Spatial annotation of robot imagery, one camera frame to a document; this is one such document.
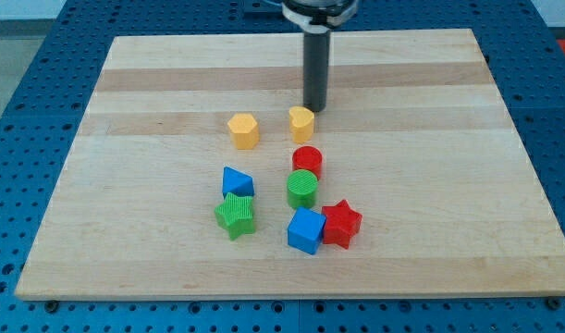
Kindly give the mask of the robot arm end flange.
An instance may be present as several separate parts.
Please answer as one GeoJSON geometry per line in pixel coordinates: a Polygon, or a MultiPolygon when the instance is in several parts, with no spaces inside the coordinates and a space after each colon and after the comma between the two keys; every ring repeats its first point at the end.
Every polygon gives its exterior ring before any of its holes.
{"type": "Polygon", "coordinates": [[[358,11],[359,0],[283,0],[283,16],[304,32],[321,34],[332,31],[358,11]]]}

